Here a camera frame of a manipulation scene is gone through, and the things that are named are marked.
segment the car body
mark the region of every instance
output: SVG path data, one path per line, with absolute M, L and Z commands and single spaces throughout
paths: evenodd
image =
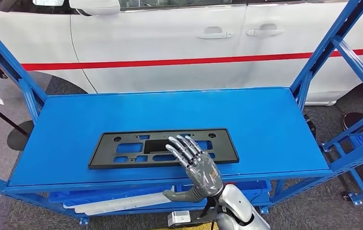
M 87 93 L 288 86 L 347 3 L 161 1 L 120 2 L 107 16 L 0 11 L 0 39 L 24 66 L 77 63 L 36 71 Z M 363 61 L 363 16 L 345 40 Z M 90 62 L 115 67 L 81 67 Z M 334 104 L 360 83 L 342 58 L 330 57 L 307 104 Z

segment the gray carpet floor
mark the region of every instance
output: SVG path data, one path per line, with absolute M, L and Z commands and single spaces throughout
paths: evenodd
M 82 93 L 59 79 L 51 80 L 47 92 Z M 363 112 L 363 87 L 357 87 L 334 106 L 305 108 L 317 127 L 319 143 L 341 132 L 342 116 L 348 112 Z M 328 159 L 336 157 L 335 153 L 327 155 Z M 358 168 L 358 172 L 363 177 L 363 168 Z M 286 200 L 263 217 L 272 229 L 363 229 L 363 205 L 345 201 L 343 191 L 358 192 L 347 173 Z M 9 198 L 0 199 L 0 229 L 6 230 L 146 230 L 166 227 L 167 214 L 95 217 L 88 226 L 80 226 L 76 219 Z

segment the robotic hand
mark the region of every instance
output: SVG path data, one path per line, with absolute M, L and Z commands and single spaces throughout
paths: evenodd
M 191 137 L 178 135 L 176 138 L 169 137 L 169 141 L 173 146 L 166 145 L 166 149 L 185 168 L 194 186 L 184 192 L 166 190 L 163 192 L 165 197 L 184 202 L 200 202 L 207 198 L 200 218 L 207 217 L 208 221 L 215 219 L 220 230 L 270 229 L 240 189 L 233 184 L 224 186 L 221 173 L 210 155 L 201 150 Z M 214 207 L 214 210 L 207 214 L 210 207 Z

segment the blue metal shelf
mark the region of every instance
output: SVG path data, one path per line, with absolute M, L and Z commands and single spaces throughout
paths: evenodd
M 324 151 L 336 148 L 341 155 L 327 163 L 302 111 L 310 82 L 334 49 L 363 82 L 363 63 L 343 41 L 362 13 L 363 0 L 347 3 L 289 88 L 47 97 L 0 41 L 0 68 L 22 89 L 35 124 L 11 179 L 0 179 L 0 194 L 88 223 L 85 214 L 50 203 L 38 193 L 191 183 L 181 167 L 89 170 L 88 160 L 100 134 L 115 131 L 227 128 L 240 162 L 219 165 L 223 180 L 277 180 L 273 196 L 262 193 L 253 200 L 261 213 L 341 173 L 356 174 L 354 168 L 363 164 L 363 144 L 345 154 L 341 143 L 361 135 L 363 119 L 323 144 Z M 303 179 L 285 189 L 285 180 L 290 178 Z M 201 207 L 169 203 L 104 215 Z
M 162 112 L 169 105 L 189 119 L 163 122 L 169 119 Z M 180 166 L 89 170 L 87 164 L 103 132 L 214 127 L 228 129 L 239 153 L 239 163 L 218 166 L 226 182 L 332 173 L 288 88 L 79 94 L 47 98 L 8 187 L 25 192 L 37 186 L 40 192 L 62 184 L 66 190 L 105 182 L 188 184 Z M 248 167 L 251 162 L 264 164 Z

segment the black round base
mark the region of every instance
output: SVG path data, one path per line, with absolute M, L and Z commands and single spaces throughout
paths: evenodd
M 344 119 L 342 121 L 342 128 L 344 130 L 353 126 L 356 122 L 360 121 L 363 118 L 363 113 L 348 113 L 344 115 Z
M 25 121 L 18 126 L 30 136 L 34 128 L 34 123 L 32 121 Z M 22 134 L 17 129 L 13 129 L 7 137 L 7 145 L 10 149 L 22 151 L 28 142 L 29 136 Z

